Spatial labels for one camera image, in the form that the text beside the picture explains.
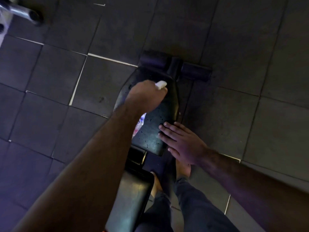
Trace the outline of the person's left hand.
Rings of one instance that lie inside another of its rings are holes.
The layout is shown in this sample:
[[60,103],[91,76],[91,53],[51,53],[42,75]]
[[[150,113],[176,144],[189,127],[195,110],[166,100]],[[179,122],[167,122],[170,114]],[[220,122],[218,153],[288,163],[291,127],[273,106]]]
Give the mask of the person's left hand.
[[145,80],[132,87],[124,106],[129,113],[142,115],[157,108],[164,98],[155,98],[155,82]]

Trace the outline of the person's right hand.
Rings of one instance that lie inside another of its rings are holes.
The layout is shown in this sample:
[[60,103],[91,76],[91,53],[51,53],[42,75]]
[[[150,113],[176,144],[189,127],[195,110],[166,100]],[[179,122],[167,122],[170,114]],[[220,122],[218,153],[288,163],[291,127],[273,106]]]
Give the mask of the person's right hand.
[[[174,123],[164,122],[163,125],[174,125]],[[158,138],[167,144],[168,147],[182,148],[183,162],[187,164],[198,165],[208,150],[207,145],[195,133],[192,135],[182,135],[179,140],[172,140],[160,131]]]

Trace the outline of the person's right forearm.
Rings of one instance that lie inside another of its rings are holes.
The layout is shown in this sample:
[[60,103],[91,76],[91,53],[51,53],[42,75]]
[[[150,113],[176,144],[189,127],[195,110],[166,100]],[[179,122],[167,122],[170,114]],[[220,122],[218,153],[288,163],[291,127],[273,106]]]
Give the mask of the person's right forearm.
[[309,194],[209,148],[194,163],[217,180],[266,232],[309,232]]

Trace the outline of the person's left forearm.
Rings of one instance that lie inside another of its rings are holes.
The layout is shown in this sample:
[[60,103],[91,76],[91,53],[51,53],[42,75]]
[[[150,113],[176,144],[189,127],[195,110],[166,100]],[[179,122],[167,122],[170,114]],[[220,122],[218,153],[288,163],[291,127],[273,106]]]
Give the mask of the person's left forearm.
[[125,168],[133,130],[150,102],[129,99],[36,200],[12,232],[102,232]]

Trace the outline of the black bench back pad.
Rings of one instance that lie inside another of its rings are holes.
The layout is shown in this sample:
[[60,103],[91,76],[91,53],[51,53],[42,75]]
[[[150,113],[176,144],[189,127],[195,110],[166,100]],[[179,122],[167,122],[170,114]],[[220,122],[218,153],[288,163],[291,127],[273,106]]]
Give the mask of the black bench back pad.
[[168,93],[156,109],[145,115],[144,124],[132,138],[131,146],[135,149],[162,156],[167,145],[158,138],[159,125],[163,125],[164,122],[176,121],[179,114],[178,89],[173,77],[159,69],[146,66],[137,67],[122,86],[114,109],[125,101],[134,85],[144,80],[167,82]]

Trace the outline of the person's right foot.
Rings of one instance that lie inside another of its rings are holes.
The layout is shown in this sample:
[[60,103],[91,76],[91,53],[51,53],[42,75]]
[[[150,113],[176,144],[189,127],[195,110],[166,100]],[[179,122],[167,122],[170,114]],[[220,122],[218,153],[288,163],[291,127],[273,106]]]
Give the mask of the person's right foot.
[[183,163],[176,159],[176,179],[189,179],[191,175],[191,164]]

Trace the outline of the person's foot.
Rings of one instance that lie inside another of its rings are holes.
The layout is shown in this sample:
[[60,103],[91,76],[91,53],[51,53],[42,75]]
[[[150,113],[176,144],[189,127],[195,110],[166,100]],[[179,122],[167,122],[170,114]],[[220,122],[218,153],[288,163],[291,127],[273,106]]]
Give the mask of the person's foot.
[[191,175],[191,164],[183,163],[176,159],[176,179],[189,179]]
[[152,187],[151,196],[155,198],[157,193],[163,193],[163,189],[156,173],[153,171],[151,171],[151,173],[154,176],[154,185]]

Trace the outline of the black foam leg roller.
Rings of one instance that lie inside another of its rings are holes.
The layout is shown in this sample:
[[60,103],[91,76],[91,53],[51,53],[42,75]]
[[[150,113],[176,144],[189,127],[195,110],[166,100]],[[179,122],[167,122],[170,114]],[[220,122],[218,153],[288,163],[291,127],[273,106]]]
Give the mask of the black foam leg roller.
[[154,50],[144,50],[141,53],[138,66],[149,66],[160,70],[166,70],[171,62],[171,56]]
[[211,78],[212,71],[213,70],[210,67],[183,62],[180,69],[180,75],[191,80],[208,82]]

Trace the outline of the person's left foot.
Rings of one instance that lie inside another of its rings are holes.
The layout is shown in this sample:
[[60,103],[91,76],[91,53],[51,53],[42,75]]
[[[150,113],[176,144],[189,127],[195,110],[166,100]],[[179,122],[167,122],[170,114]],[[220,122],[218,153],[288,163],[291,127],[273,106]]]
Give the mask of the person's left foot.
[[152,187],[151,196],[155,198],[157,193],[163,193],[163,189],[156,173],[153,171],[151,171],[151,173],[154,176],[154,185]]

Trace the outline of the dark blue jeans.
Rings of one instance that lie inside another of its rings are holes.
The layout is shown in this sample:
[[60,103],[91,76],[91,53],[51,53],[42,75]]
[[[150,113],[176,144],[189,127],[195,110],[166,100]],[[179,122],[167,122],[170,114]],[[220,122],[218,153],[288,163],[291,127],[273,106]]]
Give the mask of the dark blue jeans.
[[[187,177],[176,179],[173,191],[183,215],[183,232],[240,232],[221,210],[188,182]],[[142,215],[135,232],[174,232],[171,203],[163,190],[156,191],[152,206]]]

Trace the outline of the black bench seat pad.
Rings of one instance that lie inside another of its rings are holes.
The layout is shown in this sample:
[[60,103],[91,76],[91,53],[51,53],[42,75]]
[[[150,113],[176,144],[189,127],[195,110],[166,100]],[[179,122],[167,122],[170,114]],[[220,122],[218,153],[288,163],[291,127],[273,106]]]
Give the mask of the black bench seat pad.
[[134,232],[154,184],[152,173],[126,169],[107,220],[106,232]]

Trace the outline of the chrome metal bar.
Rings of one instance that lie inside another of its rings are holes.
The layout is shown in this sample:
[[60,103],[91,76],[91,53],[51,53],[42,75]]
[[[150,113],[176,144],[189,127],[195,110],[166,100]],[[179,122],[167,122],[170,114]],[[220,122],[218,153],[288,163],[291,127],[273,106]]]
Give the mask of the chrome metal bar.
[[24,6],[13,3],[10,0],[0,0],[0,10],[4,10],[13,15],[27,19],[34,25],[38,26],[44,22],[43,15],[40,11],[35,11]]

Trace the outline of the black metal bench frame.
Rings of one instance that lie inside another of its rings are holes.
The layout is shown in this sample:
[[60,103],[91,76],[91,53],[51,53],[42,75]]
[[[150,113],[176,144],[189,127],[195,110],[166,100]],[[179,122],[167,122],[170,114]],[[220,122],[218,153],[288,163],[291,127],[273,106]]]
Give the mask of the black metal bench frame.
[[[180,62],[181,62],[180,59],[172,57],[168,68],[166,70],[161,70],[161,71],[164,71],[166,74],[173,77],[176,81],[176,79],[178,77],[177,73],[179,72]],[[135,149],[131,146],[129,153],[128,153],[128,159],[131,162],[135,163],[136,165],[138,165],[139,167],[142,168],[144,161],[145,161],[145,158],[146,158],[148,153],[150,153],[150,152],[146,152],[146,151],[143,151],[143,150],[140,150],[140,149]]]

